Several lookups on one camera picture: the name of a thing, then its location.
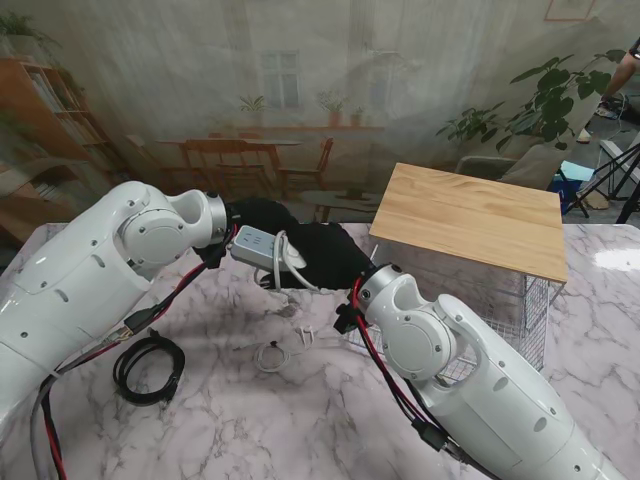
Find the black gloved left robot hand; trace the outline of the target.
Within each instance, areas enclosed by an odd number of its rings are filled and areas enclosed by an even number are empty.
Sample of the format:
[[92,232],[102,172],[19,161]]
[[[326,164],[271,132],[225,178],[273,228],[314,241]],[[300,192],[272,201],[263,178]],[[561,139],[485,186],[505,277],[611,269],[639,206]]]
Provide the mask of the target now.
[[283,204],[270,199],[250,197],[227,203],[226,208],[232,223],[239,228],[249,226],[276,235],[299,224]]

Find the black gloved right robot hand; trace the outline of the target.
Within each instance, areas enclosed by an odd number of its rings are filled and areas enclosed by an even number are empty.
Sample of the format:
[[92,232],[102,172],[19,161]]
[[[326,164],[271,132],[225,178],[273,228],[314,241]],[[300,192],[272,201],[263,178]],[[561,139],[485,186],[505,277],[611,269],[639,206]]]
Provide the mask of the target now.
[[300,275],[319,289],[349,289],[363,273],[373,269],[369,257],[339,224],[261,222],[252,227],[270,234],[284,230],[306,262]]

